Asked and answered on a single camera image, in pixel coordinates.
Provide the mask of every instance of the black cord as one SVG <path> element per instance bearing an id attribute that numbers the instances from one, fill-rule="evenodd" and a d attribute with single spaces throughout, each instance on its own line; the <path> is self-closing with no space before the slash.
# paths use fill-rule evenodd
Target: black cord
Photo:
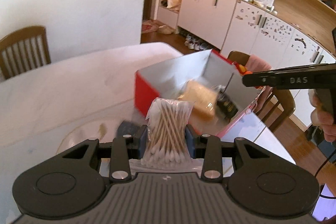
<path id="1" fill-rule="evenodd" d="M 332 156 L 335 155 L 335 153 L 336 153 L 336 149 L 334 150 L 334 152 L 332 152 L 332 153 L 330 154 L 330 156 L 325 160 L 325 162 L 322 163 L 322 165 L 318 168 L 318 170 L 317 170 L 317 172 L 316 172 L 316 174 L 315 174 L 314 177 L 317 177 L 317 174 L 321 171 L 321 169 L 323 168 L 323 166 L 326 165 L 326 163 L 332 158 Z M 322 195 L 322 194 L 320 194 L 320 197 L 322 197 L 322 198 L 327 198 L 327 199 L 336 199 L 336 197 L 333 197 L 333 196 L 326 196 L 326 195 Z"/>

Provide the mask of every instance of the sneaker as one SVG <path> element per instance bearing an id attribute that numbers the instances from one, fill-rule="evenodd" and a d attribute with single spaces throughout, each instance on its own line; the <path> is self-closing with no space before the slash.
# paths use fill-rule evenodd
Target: sneaker
<path id="1" fill-rule="evenodd" d="M 204 51 L 205 48 L 207 47 L 208 45 L 206 43 L 202 43 L 200 46 L 199 46 L 199 50 L 200 51 Z"/>
<path id="2" fill-rule="evenodd" d="M 195 48 L 195 42 L 194 41 L 189 41 L 189 45 L 188 45 L 188 48 L 193 50 Z"/>
<path id="3" fill-rule="evenodd" d="M 189 46 L 189 41 L 191 40 L 191 36 L 187 35 L 187 37 L 185 38 L 185 42 L 184 45 L 186 45 L 187 47 Z"/>
<path id="4" fill-rule="evenodd" d="M 196 51 L 199 51 L 199 50 L 200 50 L 200 43 L 199 43 L 199 42 L 196 42 L 196 43 L 195 43 L 194 49 L 195 49 Z"/>

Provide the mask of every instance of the rug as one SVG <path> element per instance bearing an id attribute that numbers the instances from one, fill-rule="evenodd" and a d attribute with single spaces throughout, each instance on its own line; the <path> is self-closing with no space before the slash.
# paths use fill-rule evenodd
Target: rug
<path id="1" fill-rule="evenodd" d="M 146 21 L 142 22 L 141 33 L 156 32 L 158 27 L 159 26 L 157 24 L 155 24 L 153 21 L 146 20 Z"/>

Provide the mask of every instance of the cabinet door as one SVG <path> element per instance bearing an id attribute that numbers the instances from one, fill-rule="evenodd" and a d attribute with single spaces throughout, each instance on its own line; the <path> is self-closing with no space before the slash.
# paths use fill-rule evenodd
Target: cabinet door
<path id="1" fill-rule="evenodd" d="M 250 54 L 260 57 L 276 69 L 284 56 L 294 28 L 268 13 L 265 16 Z"/>
<path id="2" fill-rule="evenodd" d="M 323 49 L 299 30 L 294 28 L 289 30 L 294 31 L 293 36 L 289 41 L 279 68 L 312 65 L 317 62 Z M 299 92 L 299 90 L 290 91 L 293 97 Z"/>
<path id="3" fill-rule="evenodd" d="M 211 0 L 207 10 L 209 28 L 207 41 L 221 49 L 229 28 L 236 0 Z"/>
<path id="4" fill-rule="evenodd" d="M 197 10 L 197 0 L 182 0 L 181 8 L 177 20 L 177 25 L 191 32 L 195 24 Z"/>
<path id="5" fill-rule="evenodd" d="M 335 57 L 328 53 L 326 50 L 321 52 L 321 56 L 318 58 L 318 64 L 333 64 L 335 63 Z"/>
<path id="6" fill-rule="evenodd" d="M 305 125 L 310 126 L 310 114 L 314 107 L 310 104 L 308 90 L 300 90 L 294 98 L 295 111 L 294 115 Z"/>
<path id="7" fill-rule="evenodd" d="M 210 28 L 208 9 L 211 2 L 212 0 L 196 0 L 197 13 L 193 15 L 195 18 L 194 24 L 191 27 L 191 32 L 205 41 L 207 41 Z"/>
<path id="8" fill-rule="evenodd" d="M 221 54 L 225 57 L 231 51 L 249 54 L 260 30 L 258 23 L 264 14 L 263 10 L 238 0 Z"/>

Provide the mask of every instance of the open box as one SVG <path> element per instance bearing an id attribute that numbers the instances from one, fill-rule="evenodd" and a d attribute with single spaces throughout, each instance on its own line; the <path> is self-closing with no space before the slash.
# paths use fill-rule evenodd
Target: open box
<path id="1" fill-rule="evenodd" d="M 196 80 L 202 85 L 213 88 L 217 85 L 227 86 L 226 95 L 238 108 L 237 114 L 227 121 L 216 109 L 212 120 L 204 120 L 194 112 L 191 124 L 198 134 L 211 134 L 222 137 L 246 113 L 256 105 L 260 90 L 247 88 L 236 67 L 214 50 L 195 52 L 178 58 L 166 60 L 135 73 L 134 105 L 146 116 L 156 97 L 176 99 L 188 80 Z"/>

